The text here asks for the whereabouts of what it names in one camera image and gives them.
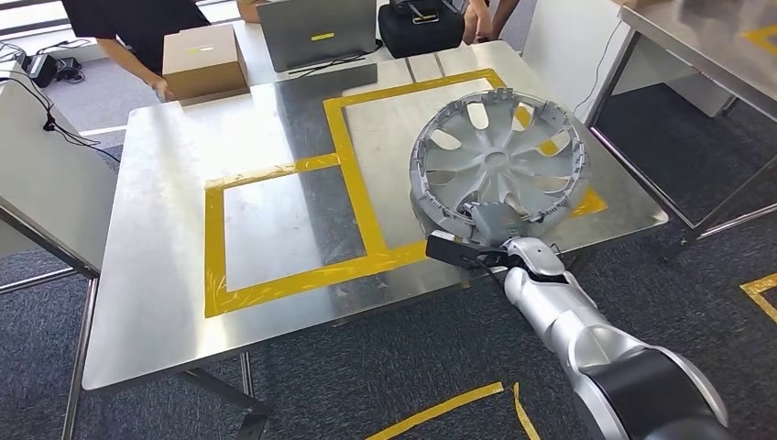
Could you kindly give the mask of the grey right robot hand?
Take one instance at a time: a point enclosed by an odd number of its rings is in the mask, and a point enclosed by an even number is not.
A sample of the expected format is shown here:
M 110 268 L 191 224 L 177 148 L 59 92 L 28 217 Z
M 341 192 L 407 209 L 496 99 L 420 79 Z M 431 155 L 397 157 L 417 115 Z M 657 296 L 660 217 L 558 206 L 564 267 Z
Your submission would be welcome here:
M 463 212 L 474 223 L 471 240 L 479 245 L 498 248 L 512 238 L 526 236 L 526 225 L 507 203 L 465 203 Z

